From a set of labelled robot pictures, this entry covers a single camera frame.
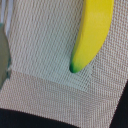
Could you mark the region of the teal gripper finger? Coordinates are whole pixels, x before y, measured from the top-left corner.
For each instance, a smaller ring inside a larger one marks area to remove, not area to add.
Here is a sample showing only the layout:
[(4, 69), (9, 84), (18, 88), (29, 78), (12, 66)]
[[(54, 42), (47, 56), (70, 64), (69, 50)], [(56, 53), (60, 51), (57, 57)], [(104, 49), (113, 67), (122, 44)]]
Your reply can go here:
[(11, 54), (4, 27), (5, 25), (0, 23), (0, 89), (11, 76)]

